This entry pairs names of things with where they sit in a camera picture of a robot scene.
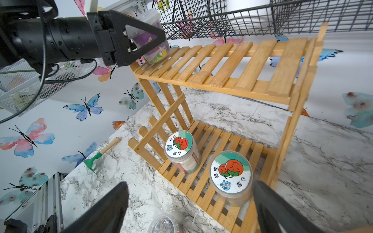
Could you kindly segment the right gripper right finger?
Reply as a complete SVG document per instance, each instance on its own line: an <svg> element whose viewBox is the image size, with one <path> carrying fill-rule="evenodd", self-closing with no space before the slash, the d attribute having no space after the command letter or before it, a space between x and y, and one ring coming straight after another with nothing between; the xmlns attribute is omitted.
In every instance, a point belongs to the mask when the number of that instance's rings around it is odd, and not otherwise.
<svg viewBox="0 0 373 233"><path fill-rule="evenodd" d="M262 181L253 186L254 202L263 233L322 233L274 190Z"/></svg>

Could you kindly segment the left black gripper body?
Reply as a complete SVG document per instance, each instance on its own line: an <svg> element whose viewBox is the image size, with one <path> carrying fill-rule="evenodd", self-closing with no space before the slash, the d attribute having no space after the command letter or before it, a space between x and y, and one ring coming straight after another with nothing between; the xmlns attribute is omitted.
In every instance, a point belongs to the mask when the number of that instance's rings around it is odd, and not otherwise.
<svg viewBox="0 0 373 233"><path fill-rule="evenodd" d="M90 61L102 58L106 65L115 59L102 54L91 26L85 17L46 17L41 22L38 13L16 11L8 14L8 64L25 59L31 66L68 61Z"/></svg>

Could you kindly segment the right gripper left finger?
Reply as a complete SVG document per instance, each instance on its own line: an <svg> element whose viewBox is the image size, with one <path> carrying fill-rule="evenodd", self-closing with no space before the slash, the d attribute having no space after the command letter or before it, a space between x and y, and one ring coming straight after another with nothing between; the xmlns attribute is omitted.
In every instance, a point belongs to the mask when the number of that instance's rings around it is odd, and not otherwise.
<svg viewBox="0 0 373 233"><path fill-rule="evenodd" d="M120 182L64 233L119 233L129 204L127 182Z"/></svg>

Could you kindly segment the red label seed jar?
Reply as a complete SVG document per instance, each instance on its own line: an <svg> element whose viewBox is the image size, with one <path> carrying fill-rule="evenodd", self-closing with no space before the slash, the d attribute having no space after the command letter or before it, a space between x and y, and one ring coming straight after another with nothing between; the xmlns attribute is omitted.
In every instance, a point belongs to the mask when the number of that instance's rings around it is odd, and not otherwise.
<svg viewBox="0 0 373 233"><path fill-rule="evenodd" d="M176 218L162 214L153 219L147 233L183 233L183 229Z"/></svg>

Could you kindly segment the two-tier wooden shelf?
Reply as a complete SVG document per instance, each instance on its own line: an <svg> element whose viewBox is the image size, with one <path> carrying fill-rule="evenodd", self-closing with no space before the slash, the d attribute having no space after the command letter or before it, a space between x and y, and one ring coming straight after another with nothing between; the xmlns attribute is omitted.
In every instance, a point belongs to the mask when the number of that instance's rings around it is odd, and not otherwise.
<svg viewBox="0 0 373 233"><path fill-rule="evenodd" d="M277 182L309 96L327 28L328 23L322 23L318 35L312 39L174 48L165 61L153 65L134 62L131 71L161 117L151 117L151 128L140 128L141 140L131 138L129 147L226 230L231 233L256 232L259 222L254 204L248 206L242 223L237 224L239 207L225 213L227 201L222 198L213 201L216 191L207 186L207 166L212 164L208 156L212 150L221 152L229 147L249 158L252 168L264 157L260 180L267 185ZM286 122L278 148L269 148L245 138L241 132L227 129L230 120L235 126L241 126L241 122L248 119L243 105L220 103L215 124L198 121L192 116L182 87L205 94L217 93L235 101L249 98L285 104L292 116ZM165 127L172 133L182 128L199 140L202 162L192 174L179 171L155 139L155 136L165 139Z"/></svg>

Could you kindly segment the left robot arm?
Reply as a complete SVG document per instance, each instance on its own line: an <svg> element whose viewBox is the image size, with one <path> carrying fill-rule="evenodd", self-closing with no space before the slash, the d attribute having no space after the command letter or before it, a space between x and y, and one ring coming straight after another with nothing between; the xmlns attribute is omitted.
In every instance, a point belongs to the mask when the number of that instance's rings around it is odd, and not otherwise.
<svg viewBox="0 0 373 233"><path fill-rule="evenodd" d="M1 67L25 59L42 73L61 62L102 58L128 66L166 40L162 28L86 1L83 17L59 17L55 1L1 1Z"/></svg>

